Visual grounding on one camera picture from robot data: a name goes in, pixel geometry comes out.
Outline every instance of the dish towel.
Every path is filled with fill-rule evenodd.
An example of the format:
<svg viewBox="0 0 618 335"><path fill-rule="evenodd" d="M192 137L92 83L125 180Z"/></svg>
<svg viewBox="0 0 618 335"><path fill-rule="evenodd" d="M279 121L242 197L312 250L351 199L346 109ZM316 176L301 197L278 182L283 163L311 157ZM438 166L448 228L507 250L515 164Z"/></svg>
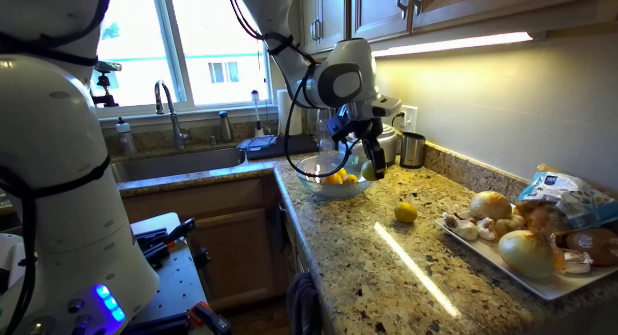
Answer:
<svg viewBox="0 0 618 335"><path fill-rule="evenodd" d="M299 273L287 289L287 315L292 335L320 335L320 298L310 273Z"/></svg>

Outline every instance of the faucet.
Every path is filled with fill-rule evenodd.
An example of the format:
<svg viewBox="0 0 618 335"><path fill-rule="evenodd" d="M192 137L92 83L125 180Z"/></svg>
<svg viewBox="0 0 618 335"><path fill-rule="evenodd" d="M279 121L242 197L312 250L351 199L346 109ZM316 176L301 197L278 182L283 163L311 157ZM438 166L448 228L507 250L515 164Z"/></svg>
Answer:
<svg viewBox="0 0 618 335"><path fill-rule="evenodd" d="M156 113L165 114L165 107L161 103L161 86L165 91L165 96L168 99L169 118L172 120L172 132L174 133L174 146L177 150L185 149L185 141L191 139L188 128L183 129L185 133L181 133L181 127L178 124L178 114L174 110L174 102L169 94L168 87L163 83L163 80L159 80L154 85L154 97L156 99Z"/></svg>

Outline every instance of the wooden floor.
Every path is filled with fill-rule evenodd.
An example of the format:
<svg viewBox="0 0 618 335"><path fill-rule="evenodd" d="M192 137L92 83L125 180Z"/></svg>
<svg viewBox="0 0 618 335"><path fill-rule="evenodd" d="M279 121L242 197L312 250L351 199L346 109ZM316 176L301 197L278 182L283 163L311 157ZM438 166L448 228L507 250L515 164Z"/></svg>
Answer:
<svg viewBox="0 0 618 335"><path fill-rule="evenodd" d="M234 335L290 335L285 296L221 313L232 323Z"/></svg>

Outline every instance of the blue led light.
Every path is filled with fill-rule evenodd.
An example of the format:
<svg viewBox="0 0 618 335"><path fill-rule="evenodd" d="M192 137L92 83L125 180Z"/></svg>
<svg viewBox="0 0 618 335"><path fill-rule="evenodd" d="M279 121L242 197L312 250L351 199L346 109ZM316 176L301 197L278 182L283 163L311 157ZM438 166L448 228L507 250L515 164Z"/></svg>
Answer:
<svg viewBox="0 0 618 335"><path fill-rule="evenodd" d="M112 311L112 317L114 317L116 321L122 322L124 320L124 312L120 308L117 308Z"/></svg>
<svg viewBox="0 0 618 335"><path fill-rule="evenodd" d="M101 298L106 298L110 296L110 289L108 289L108 287L106 286L98 286L97 287L97 294L99 294L99 296Z"/></svg>
<svg viewBox="0 0 618 335"><path fill-rule="evenodd" d="M118 303L115 301L114 297L110 297L105 300L105 306L107 306L108 309L115 309L116 307L118 307Z"/></svg>

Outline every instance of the electrical outlet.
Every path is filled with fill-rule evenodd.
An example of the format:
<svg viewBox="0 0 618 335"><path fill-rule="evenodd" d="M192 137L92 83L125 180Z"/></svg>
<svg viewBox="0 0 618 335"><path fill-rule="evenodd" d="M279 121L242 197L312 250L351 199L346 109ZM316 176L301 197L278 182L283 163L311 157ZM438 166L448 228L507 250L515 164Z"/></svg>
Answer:
<svg viewBox="0 0 618 335"><path fill-rule="evenodd" d="M419 108L414 106L401 106L400 111L404 116L399 119L399 128L404 132L416 132L417 130L417 112Z"/></svg>

